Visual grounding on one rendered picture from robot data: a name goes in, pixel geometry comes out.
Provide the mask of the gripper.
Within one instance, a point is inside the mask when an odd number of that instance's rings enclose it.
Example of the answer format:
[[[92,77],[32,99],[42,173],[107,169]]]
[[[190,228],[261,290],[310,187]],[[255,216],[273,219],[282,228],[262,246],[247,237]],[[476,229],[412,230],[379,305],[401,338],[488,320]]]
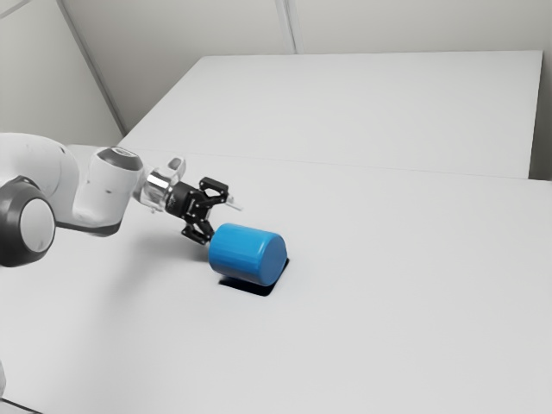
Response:
[[[197,199],[199,210],[195,210]],[[215,179],[204,177],[199,181],[199,189],[184,182],[177,182],[170,191],[165,203],[165,211],[185,221],[181,235],[201,245],[211,242],[215,230],[209,222],[210,208],[217,204],[243,211],[243,207],[229,193],[229,186]]]

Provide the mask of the blue cylindrical mug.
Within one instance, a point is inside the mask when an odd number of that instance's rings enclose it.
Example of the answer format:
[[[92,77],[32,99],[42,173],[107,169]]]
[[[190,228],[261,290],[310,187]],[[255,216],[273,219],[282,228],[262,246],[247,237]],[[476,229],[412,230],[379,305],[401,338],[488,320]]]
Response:
[[[260,286],[274,284],[287,260],[281,235],[233,223],[217,229],[208,249],[208,262],[215,272]]]

